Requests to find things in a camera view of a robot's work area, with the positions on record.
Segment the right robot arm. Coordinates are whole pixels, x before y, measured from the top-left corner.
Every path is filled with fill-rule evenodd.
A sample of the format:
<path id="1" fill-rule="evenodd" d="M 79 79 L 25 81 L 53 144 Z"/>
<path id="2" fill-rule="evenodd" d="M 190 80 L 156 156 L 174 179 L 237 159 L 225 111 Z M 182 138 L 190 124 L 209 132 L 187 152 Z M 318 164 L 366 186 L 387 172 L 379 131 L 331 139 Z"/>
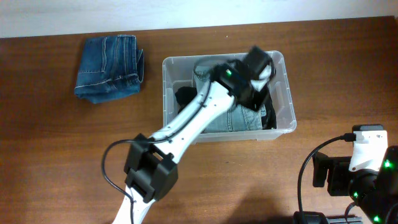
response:
<path id="1" fill-rule="evenodd" d="M 379 170 L 349 171 L 350 157 L 313 157 L 313 186 L 332 197 L 349 196 L 372 223 L 397 224 L 397 146 L 387 148 Z"/>

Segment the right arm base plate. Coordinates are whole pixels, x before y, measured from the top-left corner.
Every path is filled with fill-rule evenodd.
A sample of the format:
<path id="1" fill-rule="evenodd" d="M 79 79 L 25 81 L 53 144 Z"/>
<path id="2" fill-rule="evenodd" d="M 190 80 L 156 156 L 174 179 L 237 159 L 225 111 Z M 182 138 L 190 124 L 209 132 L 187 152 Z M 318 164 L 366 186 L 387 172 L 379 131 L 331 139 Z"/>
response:
<path id="1" fill-rule="evenodd" d="M 305 222 L 302 221 L 300 212 L 295 212 L 293 214 L 293 224 L 363 224 L 363 219 L 361 217 L 326 217 L 320 212 L 304 212 L 304 218 Z"/>

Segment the small black garment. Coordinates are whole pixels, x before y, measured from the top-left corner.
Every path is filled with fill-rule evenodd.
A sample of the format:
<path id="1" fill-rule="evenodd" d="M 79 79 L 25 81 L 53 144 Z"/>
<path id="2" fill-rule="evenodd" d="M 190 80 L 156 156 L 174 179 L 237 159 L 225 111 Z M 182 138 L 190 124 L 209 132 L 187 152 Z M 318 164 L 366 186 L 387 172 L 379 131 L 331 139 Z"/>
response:
<path id="1" fill-rule="evenodd" d="M 183 86 L 175 93 L 175 98 L 178 103 L 180 113 L 197 95 L 197 89 L 195 87 Z"/>

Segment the large black garment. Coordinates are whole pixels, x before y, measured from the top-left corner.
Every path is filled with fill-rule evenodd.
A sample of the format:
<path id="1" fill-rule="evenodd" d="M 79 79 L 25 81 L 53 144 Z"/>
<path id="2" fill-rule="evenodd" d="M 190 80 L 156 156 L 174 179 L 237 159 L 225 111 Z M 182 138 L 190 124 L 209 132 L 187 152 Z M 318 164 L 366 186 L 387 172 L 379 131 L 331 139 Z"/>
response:
<path id="1" fill-rule="evenodd" d="M 271 94 L 269 90 L 266 91 L 266 100 L 264 102 L 263 107 L 261 108 L 261 123 L 262 129 L 276 129 L 277 128 L 277 120 L 276 113 L 273 107 L 273 102 L 271 98 Z"/>

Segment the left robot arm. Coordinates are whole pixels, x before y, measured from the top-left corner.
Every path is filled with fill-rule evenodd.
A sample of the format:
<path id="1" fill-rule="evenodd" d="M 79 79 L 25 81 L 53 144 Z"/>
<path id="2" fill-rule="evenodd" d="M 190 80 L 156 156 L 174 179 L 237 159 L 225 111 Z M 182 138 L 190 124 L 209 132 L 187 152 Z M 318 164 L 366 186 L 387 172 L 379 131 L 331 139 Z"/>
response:
<path id="1" fill-rule="evenodd" d="M 154 202 L 164 198 L 178 179 L 177 164 L 189 145 L 233 105 L 259 111 L 269 99 L 267 84 L 275 76 L 269 54 L 254 46 L 242 59 L 224 59 L 198 74 L 203 88 L 179 114 L 150 137 L 126 140 L 124 195 L 115 223 L 142 223 Z"/>

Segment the dark blue jeans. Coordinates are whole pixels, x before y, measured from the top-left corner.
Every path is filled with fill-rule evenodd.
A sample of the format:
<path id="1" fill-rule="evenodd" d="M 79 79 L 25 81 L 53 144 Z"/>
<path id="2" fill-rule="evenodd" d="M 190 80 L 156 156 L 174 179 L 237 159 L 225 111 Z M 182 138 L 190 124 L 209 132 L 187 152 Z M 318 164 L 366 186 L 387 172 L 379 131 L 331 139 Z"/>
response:
<path id="1" fill-rule="evenodd" d="M 144 50 L 135 35 L 111 35 L 86 39 L 74 94 L 91 103 L 119 100 L 141 90 Z"/>

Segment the light blue jeans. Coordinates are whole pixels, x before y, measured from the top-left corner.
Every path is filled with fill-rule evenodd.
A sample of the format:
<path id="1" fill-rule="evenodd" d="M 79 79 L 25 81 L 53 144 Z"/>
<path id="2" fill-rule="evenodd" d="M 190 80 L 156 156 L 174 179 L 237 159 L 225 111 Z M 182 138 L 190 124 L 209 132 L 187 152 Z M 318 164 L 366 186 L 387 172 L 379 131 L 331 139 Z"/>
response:
<path id="1" fill-rule="evenodd" d="M 193 78 L 197 91 L 206 85 L 210 66 L 197 65 L 194 69 Z M 262 114 L 265 114 L 265 107 L 260 111 L 252 111 L 241 105 L 231 107 L 227 112 L 213 120 L 205 129 L 204 133 L 229 133 L 239 131 L 258 131 L 263 129 Z"/>

